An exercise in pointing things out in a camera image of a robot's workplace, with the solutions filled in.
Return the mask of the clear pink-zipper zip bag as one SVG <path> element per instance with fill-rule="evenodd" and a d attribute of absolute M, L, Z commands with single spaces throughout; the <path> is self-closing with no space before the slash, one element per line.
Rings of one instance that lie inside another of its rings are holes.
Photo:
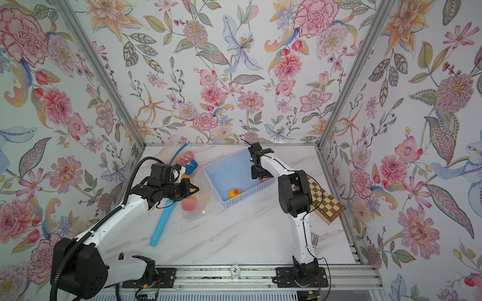
<path fill-rule="evenodd" d="M 151 145 L 146 150 L 154 157 L 168 164 L 178 151 L 178 139 L 173 136 L 162 145 Z"/>

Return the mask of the pink peach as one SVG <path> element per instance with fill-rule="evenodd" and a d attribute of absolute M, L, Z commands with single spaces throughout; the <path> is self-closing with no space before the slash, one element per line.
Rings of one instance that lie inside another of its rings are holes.
<path fill-rule="evenodd" d="M 182 208 L 186 212 L 192 212 L 197 208 L 197 201 L 194 198 L 187 198 L 182 201 Z"/>

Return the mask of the clear pink bag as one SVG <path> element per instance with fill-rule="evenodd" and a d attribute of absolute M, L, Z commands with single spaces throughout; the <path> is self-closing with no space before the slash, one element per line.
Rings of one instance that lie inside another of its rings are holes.
<path fill-rule="evenodd" d="M 207 213 L 207 206 L 213 196 L 212 183 L 204 167 L 190 176 L 191 183 L 199 187 L 199 192 L 181 202 L 183 218 L 193 221 Z"/>

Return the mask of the yellow red peach front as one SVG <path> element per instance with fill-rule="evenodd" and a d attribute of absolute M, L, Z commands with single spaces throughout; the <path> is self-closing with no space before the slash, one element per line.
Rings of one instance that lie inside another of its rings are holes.
<path fill-rule="evenodd" d="M 240 194 L 242 194 L 240 189 L 232 189 L 232 190 L 229 191 L 229 198 L 234 199 Z"/>

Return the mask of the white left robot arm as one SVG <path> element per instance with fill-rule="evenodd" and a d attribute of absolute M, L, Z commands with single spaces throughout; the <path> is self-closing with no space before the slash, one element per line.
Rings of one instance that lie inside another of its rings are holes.
<path fill-rule="evenodd" d="M 143 255 L 128 257 L 121 253 L 114 260 L 105 255 L 111 245 L 139 217 L 152 208 L 162 209 L 162 202 L 183 201 L 199 192 L 184 175 L 185 167 L 156 160 L 151 173 L 139 184 L 129 180 L 123 200 L 111 212 L 75 238 L 56 243 L 51 267 L 50 300 L 57 300 L 59 290 L 90 299 L 103 288 L 129 281 L 152 285 L 159 280 L 155 261 Z"/>

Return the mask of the clear blue-zipper zip bag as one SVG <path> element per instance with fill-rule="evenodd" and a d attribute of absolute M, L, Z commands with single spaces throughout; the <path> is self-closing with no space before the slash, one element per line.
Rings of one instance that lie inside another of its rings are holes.
<path fill-rule="evenodd" d="M 171 165 L 180 165 L 185 168 L 185 175 L 192 176 L 198 169 L 198 163 L 190 147 L 190 143 L 182 145 L 174 154 L 170 162 Z"/>

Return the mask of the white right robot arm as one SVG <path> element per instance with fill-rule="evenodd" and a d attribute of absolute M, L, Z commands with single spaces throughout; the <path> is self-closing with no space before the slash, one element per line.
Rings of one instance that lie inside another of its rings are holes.
<path fill-rule="evenodd" d="M 303 170 L 295 170 L 282 162 L 270 148 L 259 143 L 249 146 L 251 174 L 254 179 L 277 179 L 279 205 L 288 215 L 296 251 L 292 256 L 294 277 L 305 284 L 318 276 L 319 262 L 313 254 L 311 244 L 309 214 L 313 197 L 308 175 Z"/>

